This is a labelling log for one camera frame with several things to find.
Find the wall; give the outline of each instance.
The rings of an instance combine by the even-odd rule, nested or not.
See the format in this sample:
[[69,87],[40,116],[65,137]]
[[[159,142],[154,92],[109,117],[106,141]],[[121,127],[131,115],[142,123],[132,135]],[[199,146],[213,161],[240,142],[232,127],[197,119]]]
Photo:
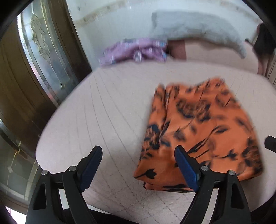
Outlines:
[[98,58],[107,46],[125,38],[149,36],[151,15],[156,10],[215,14],[229,21],[242,40],[252,40],[261,22],[241,0],[67,0],[67,3],[92,69],[98,66]]

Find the orange floral fabric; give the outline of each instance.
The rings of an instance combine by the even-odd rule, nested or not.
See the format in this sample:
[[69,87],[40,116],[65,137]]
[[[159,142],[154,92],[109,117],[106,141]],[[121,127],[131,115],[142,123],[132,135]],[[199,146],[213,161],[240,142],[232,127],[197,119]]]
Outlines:
[[147,190],[192,191],[174,159],[178,145],[200,165],[222,173],[232,169],[239,180],[262,172],[251,121],[222,79],[192,87],[159,85],[148,123],[134,172]]

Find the bed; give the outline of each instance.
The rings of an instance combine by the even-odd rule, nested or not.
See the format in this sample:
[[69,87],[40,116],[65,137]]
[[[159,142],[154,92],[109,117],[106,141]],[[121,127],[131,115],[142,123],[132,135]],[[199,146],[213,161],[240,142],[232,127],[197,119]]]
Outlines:
[[[196,84],[214,76],[225,79],[256,126],[264,172],[242,182],[254,210],[276,189],[276,154],[263,144],[268,135],[276,136],[276,91],[265,77],[225,65],[170,58],[166,63],[129,61],[98,68],[56,110],[40,137],[36,159],[42,169],[63,172],[99,145],[103,159],[83,193],[87,204],[141,224],[179,223],[194,193],[146,191],[132,174],[155,87]],[[214,190],[203,223],[210,221],[216,194]]]
[[264,75],[266,65],[258,58],[253,46],[246,41],[243,45],[246,49],[245,58],[241,58],[231,48],[195,38],[169,41],[168,50],[174,59],[214,63]]

